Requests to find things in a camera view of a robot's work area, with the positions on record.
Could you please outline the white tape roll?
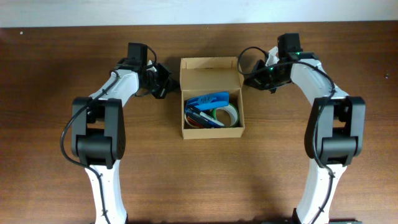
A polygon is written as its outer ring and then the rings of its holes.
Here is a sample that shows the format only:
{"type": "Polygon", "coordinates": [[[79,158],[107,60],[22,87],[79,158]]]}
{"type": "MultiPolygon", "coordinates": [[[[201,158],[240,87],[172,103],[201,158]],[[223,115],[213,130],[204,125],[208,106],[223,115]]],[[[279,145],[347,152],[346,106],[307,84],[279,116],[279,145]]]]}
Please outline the white tape roll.
{"type": "Polygon", "coordinates": [[[195,129],[203,128],[203,126],[200,123],[197,123],[194,119],[187,116],[186,114],[184,114],[184,120],[191,128],[195,129]]]}

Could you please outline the cardboard box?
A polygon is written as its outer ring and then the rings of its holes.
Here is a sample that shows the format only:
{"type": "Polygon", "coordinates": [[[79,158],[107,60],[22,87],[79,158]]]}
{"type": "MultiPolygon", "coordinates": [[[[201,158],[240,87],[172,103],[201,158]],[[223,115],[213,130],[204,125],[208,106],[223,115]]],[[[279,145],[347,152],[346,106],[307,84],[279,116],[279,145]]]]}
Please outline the cardboard box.
{"type": "Polygon", "coordinates": [[[240,138],[245,129],[243,110],[243,76],[237,71],[236,57],[182,58],[180,61],[180,89],[182,137],[188,139],[240,138]],[[185,105],[190,98],[227,91],[229,102],[238,110],[235,127],[193,128],[185,121],[185,105]]]}

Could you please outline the green tape roll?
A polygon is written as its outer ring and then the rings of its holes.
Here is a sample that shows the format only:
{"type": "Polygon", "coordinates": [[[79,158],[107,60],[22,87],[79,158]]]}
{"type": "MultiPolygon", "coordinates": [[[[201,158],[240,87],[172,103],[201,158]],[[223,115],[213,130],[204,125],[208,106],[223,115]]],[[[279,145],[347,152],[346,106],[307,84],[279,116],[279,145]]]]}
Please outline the green tape roll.
{"type": "Polygon", "coordinates": [[[231,103],[228,106],[215,108],[212,111],[212,116],[227,128],[233,128],[239,124],[239,110],[231,103]]]}

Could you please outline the blue pen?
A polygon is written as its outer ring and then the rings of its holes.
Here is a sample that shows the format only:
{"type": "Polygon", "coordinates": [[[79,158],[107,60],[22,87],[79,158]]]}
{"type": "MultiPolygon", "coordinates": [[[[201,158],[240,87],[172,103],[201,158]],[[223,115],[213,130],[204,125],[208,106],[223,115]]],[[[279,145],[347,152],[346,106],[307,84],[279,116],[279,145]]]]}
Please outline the blue pen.
{"type": "Polygon", "coordinates": [[[191,117],[192,120],[202,125],[204,128],[223,128],[224,124],[205,112],[200,111],[195,106],[190,106],[185,110],[187,116],[191,117]]]}

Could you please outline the black silver marker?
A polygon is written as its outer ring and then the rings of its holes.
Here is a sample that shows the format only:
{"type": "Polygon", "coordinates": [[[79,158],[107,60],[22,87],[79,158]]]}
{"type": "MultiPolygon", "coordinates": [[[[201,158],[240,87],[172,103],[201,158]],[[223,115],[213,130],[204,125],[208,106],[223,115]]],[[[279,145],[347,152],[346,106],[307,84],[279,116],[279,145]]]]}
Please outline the black silver marker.
{"type": "Polygon", "coordinates": [[[205,113],[197,113],[192,111],[192,115],[194,120],[200,124],[202,124],[206,128],[223,128],[224,124],[218,120],[213,119],[205,113]]]}

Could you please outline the blue plastic case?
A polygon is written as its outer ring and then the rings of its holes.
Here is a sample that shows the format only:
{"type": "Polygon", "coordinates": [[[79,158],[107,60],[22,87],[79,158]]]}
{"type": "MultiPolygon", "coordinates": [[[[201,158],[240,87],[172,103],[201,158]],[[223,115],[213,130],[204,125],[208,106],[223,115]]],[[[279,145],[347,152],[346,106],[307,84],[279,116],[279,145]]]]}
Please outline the blue plastic case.
{"type": "Polygon", "coordinates": [[[227,91],[196,96],[187,101],[185,109],[194,106],[200,111],[212,110],[229,105],[229,93],[227,91]]]}

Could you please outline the orange black stapler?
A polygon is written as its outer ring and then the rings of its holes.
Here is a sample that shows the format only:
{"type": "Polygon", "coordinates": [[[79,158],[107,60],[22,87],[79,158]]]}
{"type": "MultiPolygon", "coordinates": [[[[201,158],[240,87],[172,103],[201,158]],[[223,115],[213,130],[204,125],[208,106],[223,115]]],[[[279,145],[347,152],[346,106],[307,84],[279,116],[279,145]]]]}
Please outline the orange black stapler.
{"type": "Polygon", "coordinates": [[[187,117],[186,122],[189,126],[191,126],[192,128],[204,128],[204,126],[200,123],[197,123],[195,120],[192,120],[191,118],[187,117]]]}

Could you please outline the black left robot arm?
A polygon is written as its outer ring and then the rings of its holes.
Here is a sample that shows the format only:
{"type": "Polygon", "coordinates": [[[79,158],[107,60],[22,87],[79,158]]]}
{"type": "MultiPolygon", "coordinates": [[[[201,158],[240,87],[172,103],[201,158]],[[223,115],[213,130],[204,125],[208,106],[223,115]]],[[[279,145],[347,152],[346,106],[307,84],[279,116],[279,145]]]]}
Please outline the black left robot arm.
{"type": "Polygon", "coordinates": [[[71,133],[71,163],[84,168],[91,183],[95,223],[127,223],[119,168],[126,149],[123,108],[131,98],[152,95],[164,99],[178,87],[167,67],[150,60],[154,50],[146,44],[130,42],[127,55],[109,72],[109,79],[96,92],[77,97],[72,117],[60,137],[65,150],[66,133],[71,133]]]}

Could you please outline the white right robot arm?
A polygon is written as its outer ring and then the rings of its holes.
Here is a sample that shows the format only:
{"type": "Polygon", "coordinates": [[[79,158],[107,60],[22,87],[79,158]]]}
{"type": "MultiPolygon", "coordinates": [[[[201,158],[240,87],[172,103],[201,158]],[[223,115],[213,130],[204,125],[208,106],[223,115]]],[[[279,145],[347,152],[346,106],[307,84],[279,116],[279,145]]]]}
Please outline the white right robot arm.
{"type": "Polygon", "coordinates": [[[318,56],[303,50],[298,33],[280,35],[277,46],[263,54],[251,72],[243,73],[244,84],[275,93],[293,83],[312,106],[304,136],[308,176],[286,223],[329,223],[338,182],[363,148],[366,103],[338,87],[318,56]]]}

